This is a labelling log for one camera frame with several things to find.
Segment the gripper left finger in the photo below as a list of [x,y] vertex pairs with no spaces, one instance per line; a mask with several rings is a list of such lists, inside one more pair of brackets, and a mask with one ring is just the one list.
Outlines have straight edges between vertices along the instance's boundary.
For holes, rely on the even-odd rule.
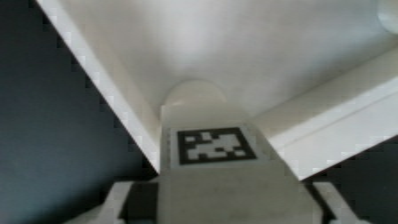
[[64,224],[157,224],[157,201],[157,182],[116,182],[104,204]]

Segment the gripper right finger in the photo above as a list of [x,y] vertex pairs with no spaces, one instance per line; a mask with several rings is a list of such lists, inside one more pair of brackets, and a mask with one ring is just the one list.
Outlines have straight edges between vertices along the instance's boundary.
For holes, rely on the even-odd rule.
[[335,184],[311,182],[306,186],[320,207],[317,224],[372,224],[359,218]]

